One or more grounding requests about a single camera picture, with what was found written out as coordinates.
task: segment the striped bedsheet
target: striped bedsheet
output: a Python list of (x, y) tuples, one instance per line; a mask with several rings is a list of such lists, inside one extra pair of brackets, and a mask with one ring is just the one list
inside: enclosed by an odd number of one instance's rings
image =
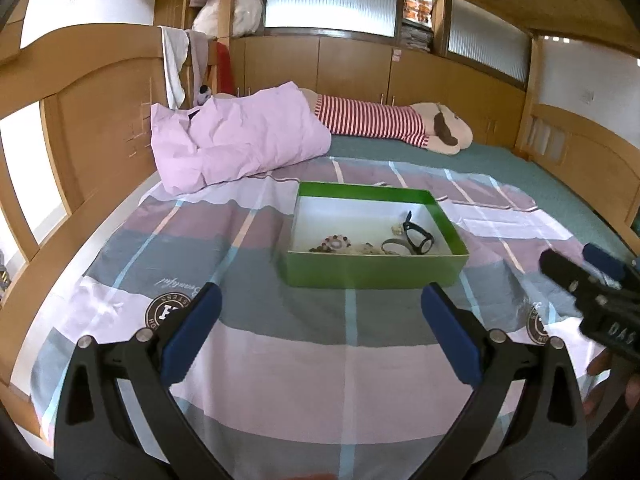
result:
[[(129, 338), (153, 299), (220, 285), (220, 321), (184, 382), (171, 388), (186, 418), (237, 480), (311, 474), (405, 479), (435, 448), (470, 395), (420, 313), (420, 290), (291, 288), (276, 270), (298, 180), (428, 189), (470, 250), (446, 292), (487, 328), (531, 342), (536, 309), (565, 339), (579, 382), (599, 350), (578, 332), (572, 298), (543, 277), (552, 247), (581, 262), (581, 244), (520, 190), (480, 174), (398, 162), (323, 157), (209, 186), (178, 200), (156, 187), (111, 236), (76, 286), (38, 355), (31, 394), (44, 433), (53, 423), (75, 341)], [(515, 383), (482, 450), (494, 452)], [(129, 405), (131, 388), (121, 383)], [(134, 426), (162, 458), (140, 409)]]

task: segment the black glasses frame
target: black glasses frame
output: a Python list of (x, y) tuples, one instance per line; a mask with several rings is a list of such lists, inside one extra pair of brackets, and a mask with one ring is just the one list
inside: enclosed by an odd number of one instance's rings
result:
[[(404, 231), (404, 237), (406, 238), (406, 240), (409, 242), (409, 245), (411, 246), (414, 254), (418, 254), (418, 255), (422, 255), (422, 254), (426, 254), (429, 251), (431, 251), (431, 248), (433, 247), (434, 243), (435, 243), (435, 238), (433, 238), (433, 235), (428, 232), (426, 229), (423, 229), (422, 227), (420, 227), (418, 224), (414, 224), (413, 222), (411, 222), (411, 211), (409, 211), (409, 213), (407, 214), (406, 218), (404, 219), (404, 222), (402, 222), (402, 230)], [(424, 240), (420, 243), (420, 245), (416, 245), (411, 241), (411, 238), (409, 238), (409, 231), (418, 231), (422, 236), (424, 236)]]

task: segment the wooden cabinet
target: wooden cabinet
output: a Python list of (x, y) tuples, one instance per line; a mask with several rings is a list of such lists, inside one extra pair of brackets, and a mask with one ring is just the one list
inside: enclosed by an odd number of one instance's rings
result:
[(387, 104), (447, 105), (471, 127), (475, 142), (512, 148), (525, 93), (508, 83), (450, 59), (402, 49), (391, 62)]
[(231, 73), (234, 77), (236, 96), (244, 95), (244, 42), (245, 38), (237, 38), (229, 42)]
[(250, 36), (244, 39), (244, 93), (293, 81), (316, 90), (317, 36)]
[(487, 143), (510, 150), (516, 145), (526, 93), (503, 81), (494, 81), (494, 125)]
[(445, 104), (449, 92), (449, 64), (448, 60), (427, 52), (402, 49), (400, 59), (391, 62), (386, 104)]
[(449, 92), (445, 104), (474, 133), (474, 142), (488, 143), (493, 126), (494, 88), (498, 81), (454, 61), (449, 61)]
[(512, 148), (525, 93), (455, 60), (427, 52), (327, 36), (253, 36), (232, 40), (231, 65), (242, 95), (293, 81), (319, 94), (396, 106), (447, 105), (475, 142)]
[(393, 47), (368, 41), (320, 38), (319, 94), (379, 103), (386, 100)]

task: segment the finger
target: finger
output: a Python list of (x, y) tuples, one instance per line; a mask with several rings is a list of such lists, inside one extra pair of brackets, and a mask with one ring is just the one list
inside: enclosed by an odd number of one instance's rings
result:
[(640, 375), (633, 374), (626, 384), (625, 402), (626, 406), (632, 410), (640, 400)]
[(599, 383), (593, 390), (589, 392), (589, 395), (584, 402), (582, 403), (582, 408), (584, 409), (584, 414), (589, 416), (591, 415), (600, 402), (602, 402), (602, 397), (604, 396), (604, 390), (607, 387), (607, 381), (602, 381)]
[(603, 373), (604, 370), (609, 370), (611, 368), (611, 359), (612, 354), (609, 350), (603, 350), (598, 354), (593, 361), (587, 366), (587, 373), (591, 377), (595, 377)]

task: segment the circular logo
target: circular logo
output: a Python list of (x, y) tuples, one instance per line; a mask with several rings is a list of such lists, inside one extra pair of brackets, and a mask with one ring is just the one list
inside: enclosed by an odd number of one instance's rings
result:
[(527, 333), (530, 339), (539, 345), (545, 344), (549, 339), (549, 334), (546, 333), (545, 326), (542, 324), (542, 320), (535, 306), (531, 307), (531, 311), (527, 317)]
[(155, 298), (146, 308), (145, 322), (155, 330), (177, 308), (185, 308), (191, 299), (181, 292), (168, 292)]

